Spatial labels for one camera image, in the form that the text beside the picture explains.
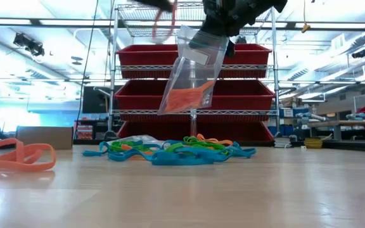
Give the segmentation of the clear plastic zip bag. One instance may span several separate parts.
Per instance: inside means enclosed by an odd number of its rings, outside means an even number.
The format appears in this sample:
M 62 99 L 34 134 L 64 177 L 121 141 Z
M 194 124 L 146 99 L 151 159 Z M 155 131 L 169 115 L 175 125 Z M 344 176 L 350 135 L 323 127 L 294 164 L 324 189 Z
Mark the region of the clear plastic zip bag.
M 214 44 L 212 46 L 192 49 L 189 47 L 189 42 L 196 33 L 195 29 L 183 25 L 177 34 L 178 57 L 165 86 L 162 102 L 157 111 L 159 115 L 185 112 L 166 113 L 164 111 L 167 96 L 172 89 L 200 87 L 208 81 L 214 81 L 214 84 L 204 91 L 202 107 L 186 111 L 208 108 L 212 105 L 214 86 L 222 68 L 229 39 L 213 35 Z
M 138 135 L 138 136 L 129 136 L 124 137 L 112 141 L 107 142 L 110 146 L 113 145 L 120 145 L 120 144 L 128 144 L 130 146 L 148 146 L 150 148 L 161 148 L 165 141 L 156 139 L 149 135 Z

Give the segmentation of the red and white boxes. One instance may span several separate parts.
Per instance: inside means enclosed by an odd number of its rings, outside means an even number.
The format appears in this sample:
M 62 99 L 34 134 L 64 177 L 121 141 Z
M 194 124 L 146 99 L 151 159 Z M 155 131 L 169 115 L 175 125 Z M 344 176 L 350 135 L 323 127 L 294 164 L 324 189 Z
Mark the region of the red and white boxes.
M 80 140 L 92 140 L 93 139 L 93 126 L 92 125 L 78 125 L 76 128 L 76 138 Z

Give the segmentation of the black monitor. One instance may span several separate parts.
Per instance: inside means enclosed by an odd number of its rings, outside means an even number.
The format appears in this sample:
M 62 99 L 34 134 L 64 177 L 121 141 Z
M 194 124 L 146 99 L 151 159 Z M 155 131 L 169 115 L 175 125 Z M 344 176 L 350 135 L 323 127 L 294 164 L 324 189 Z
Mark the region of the black monitor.
M 93 86 L 84 87 L 84 93 L 82 97 L 82 113 L 108 113 L 109 96 L 103 94 L 99 90 L 110 93 L 109 87 L 100 87 L 98 90 L 94 90 Z

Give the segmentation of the black ceiling-mounted device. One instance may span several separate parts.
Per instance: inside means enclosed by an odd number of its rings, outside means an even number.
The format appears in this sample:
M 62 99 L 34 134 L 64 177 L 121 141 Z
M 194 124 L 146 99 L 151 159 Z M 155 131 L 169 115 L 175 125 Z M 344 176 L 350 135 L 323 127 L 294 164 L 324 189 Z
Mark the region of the black ceiling-mounted device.
M 30 52 L 32 56 L 44 56 L 45 51 L 43 44 L 37 42 L 23 33 L 16 33 L 13 40 L 13 44 L 20 48 L 24 48 L 26 51 Z

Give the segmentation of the small cardboard box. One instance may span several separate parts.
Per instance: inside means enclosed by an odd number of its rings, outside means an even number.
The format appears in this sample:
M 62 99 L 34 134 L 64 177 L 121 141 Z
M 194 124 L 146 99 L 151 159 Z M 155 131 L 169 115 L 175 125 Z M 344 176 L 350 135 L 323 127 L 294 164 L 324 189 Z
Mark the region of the small cardboard box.
M 55 150 L 69 150 L 73 146 L 73 127 L 18 126 L 16 138 L 24 145 L 44 143 Z

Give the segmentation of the wooden top workbench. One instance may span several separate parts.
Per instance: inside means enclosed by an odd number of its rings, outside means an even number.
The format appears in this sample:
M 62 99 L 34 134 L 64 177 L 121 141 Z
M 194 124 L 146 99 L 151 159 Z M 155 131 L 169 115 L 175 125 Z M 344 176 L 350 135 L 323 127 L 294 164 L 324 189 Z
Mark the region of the wooden top workbench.
M 365 126 L 365 121 L 363 120 L 331 120 L 327 122 L 312 122 L 308 123 L 308 126 L 312 128 L 317 127 L 334 127 L 333 138 L 336 141 L 342 140 L 341 126 Z

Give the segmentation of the blue rubber band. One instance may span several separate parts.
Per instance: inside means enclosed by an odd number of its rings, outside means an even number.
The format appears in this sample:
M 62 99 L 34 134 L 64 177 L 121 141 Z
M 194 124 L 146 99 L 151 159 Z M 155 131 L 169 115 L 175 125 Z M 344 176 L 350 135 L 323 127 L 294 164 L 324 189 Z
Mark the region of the blue rubber band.
M 237 142 L 234 142 L 231 146 L 227 147 L 227 150 L 233 157 L 251 158 L 256 154 L 255 148 L 243 149 Z
M 86 157 L 103 156 L 107 154 L 109 150 L 110 150 L 110 145 L 107 142 L 103 141 L 100 142 L 99 144 L 99 150 L 97 151 L 85 150 L 82 152 L 82 155 Z
M 155 151 L 152 155 L 146 155 L 137 149 L 124 152 L 108 153 L 108 158 L 115 162 L 125 162 L 133 156 L 138 156 L 160 166 L 189 166 L 208 165 L 215 162 L 224 162 L 233 155 L 233 149 L 211 150 L 203 148 L 183 147 L 168 152 L 164 149 Z

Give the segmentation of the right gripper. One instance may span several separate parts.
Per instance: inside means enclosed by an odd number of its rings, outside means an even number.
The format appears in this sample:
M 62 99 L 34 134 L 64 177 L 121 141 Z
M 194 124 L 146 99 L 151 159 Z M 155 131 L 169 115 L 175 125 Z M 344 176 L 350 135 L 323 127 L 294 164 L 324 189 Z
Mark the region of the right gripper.
M 203 0 L 205 21 L 190 40 L 192 49 L 207 48 L 214 44 L 214 37 L 237 36 L 246 24 L 253 25 L 256 18 L 270 8 L 279 13 L 283 11 L 287 0 Z M 226 56 L 235 54 L 235 43 L 229 41 Z

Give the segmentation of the blue storage bins stack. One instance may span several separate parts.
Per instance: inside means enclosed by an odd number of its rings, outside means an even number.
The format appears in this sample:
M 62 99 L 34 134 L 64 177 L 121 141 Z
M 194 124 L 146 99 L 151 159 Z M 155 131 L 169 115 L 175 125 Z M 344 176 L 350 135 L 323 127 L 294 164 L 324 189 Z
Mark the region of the blue storage bins stack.
M 294 125 L 297 124 L 297 119 L 295 117 L 296 111 L 295 109 L 284 108 L 279 111 L 279 130 L 277 130 L 276 126 L 276 117 L 269 116 L 269 119 L 266 121 L 266 126 L 269 132 L 275 136 L 277 131 L 282 136 L 289 136 L 294 132 Z

